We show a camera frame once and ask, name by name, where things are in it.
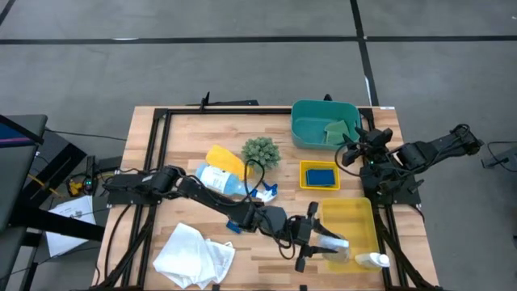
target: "white bottle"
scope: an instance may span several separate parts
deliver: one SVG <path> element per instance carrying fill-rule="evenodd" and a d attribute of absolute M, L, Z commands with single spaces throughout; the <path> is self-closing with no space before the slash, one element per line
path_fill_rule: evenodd
<path fill-rule="evenodd" d="M 389 257 L 379 253 L 366 253 L 355 256 L 355 262 L 365 268 L 388 268 Z"/>

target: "wooden table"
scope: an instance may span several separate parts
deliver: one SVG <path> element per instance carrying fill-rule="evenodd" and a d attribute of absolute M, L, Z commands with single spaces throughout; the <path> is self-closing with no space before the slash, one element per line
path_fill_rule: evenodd
<path fill-rule="evenodd" d="M 141 169 L 143 167 L 154 109 L 155 107 L 135 108 L 124 151 L 123 168 Z M 393 130 L 393 140 L 389 143 L 389 147 L 400 146 L 403 142 L 395 110 L 384 108 L 372 108 L 372 110 L 378 129 L 391 128 Z M 333 161 L 334 153 L 323 150 L 297 149 L 291 140 L 290 115 L 173 116 L 165 164 L 183 167 L 187 173 L 194 173 L 195 169 L 204 161 L 204 157 L 212 145 L 218 144 L 235 154 L 240 154 L 241 147 L 247 139 L 261 136 L 272 137 L 274 143 L 280 148 L 282 157 L 280 166 L 267 172 L 266 181 L 278 183 L 279 196 L 271 204 L 284 207 L 288 216 L 293 214 L 305 215 L 310 201 L 320 201 L 331 197 L 364 196 L 359 178 L 345 173 L 341 173 L 342 189 L 340 191 L 326 192 L 300 189 L 298 181 L 299 161 L 302 159 Z M 159 144 L 160 142 L 157 140 L 154 157 L 157 156 Z M 351 171 L 359 172 L 361 166 L 361 161 L 358 160 L 349 168 L 351 168 Z M 116 218 L 123 208 L 124 206 L 117 206 L 111 209 L 109 213 L 97 263 L 101 270 L 101 278 L 104 276 L 107 241 Z M 134 206 L 131 207 L 116 230 L 111 247 L 109 270 L 116 266 L 127 250 L 134 209 Z M 422 218 L 413 209 L 404 205 L 395 206 L 394 212 L 401 248 L 423 277 L 430 283 L 437 285 L 438 279 L 436 278 Z M 142 213 L 141 225 L 145 217 L 146 210 Z M 326 262 L 321 255 L 315 255 L 312 259 L 307 259 L 304 273 L 296 272 L 294 270 L 295 260 L 282 259 L 273 239 L 263 236 L 259 232 L 256 234 L 234 234 L 225 227 L 227 221 L 226 216 L 192 200 L 183 198 L 164 200 L 158 206 L 153 228 L 153 241 L 147 267 L 145 289 L 180 289 L 171 280 L 154 270 L 153 261 L 178 222 L 183 222 L 196 228 L 205 238 L 210 238 L 219 243 L 228 241 L 233 243 L 236 254 L 228 275 L 221 282 L 222 290 L 299 289 L 300 285 L 308 285 L 309 290 L 384 290 L 380 272 L 335 274 L 327 270 Z M 140 257 L 141 253 L 139 251 L 132 263 L 130 285 L 135 285 L 137 282 Z M 397 272 L 394 265 L 392 266 L 392 278 L 393 283 L 397 285 Z M 192 285 L 189 289 L 198 289 L 198 287 Z"/>

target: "gray floor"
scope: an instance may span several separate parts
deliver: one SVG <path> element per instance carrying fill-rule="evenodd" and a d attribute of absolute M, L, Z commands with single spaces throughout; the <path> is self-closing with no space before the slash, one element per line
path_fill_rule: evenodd
<path fill-rule="evenodd" d="M 360 0 L 359 8 L 367 36 L 517 35 L 513 0 Z M 350 3 L 17 0 L 0 27 L 0 38 L 13 39 L 291 34 L 354 35 Z M 484 141 L 517 140 L 517 42 L 375 43 L 368 51 L 380 105 L 397 108 L 407 141 L 442 136 L 461 122 Z M 206 91 L 214 101 L 263 105 L 326 93 L 369 104 L 355 43 L 2 46 L 0 87 L 1 113 L 44 113 L 52 129 L 119 137 L 134 106 L 195 103 Z M 69 139 L 99 157 L 124 148 Z M 479 160 L 487 156 L 450 159 L 421 175 L 431 251 L 446 289 L 517 288 L 517 179 L 483 170 Z M 104 223 L 106 213 L 96 217 Z M 36 261 L 48 255 L 45 243 Z M 19 266 L 26 256 L 20 253 Z M 86 288 L 96 256 L 87 251 L 41 265 L 33 289 Z M 17 281 L 12 276 L 10 289 Z"/>

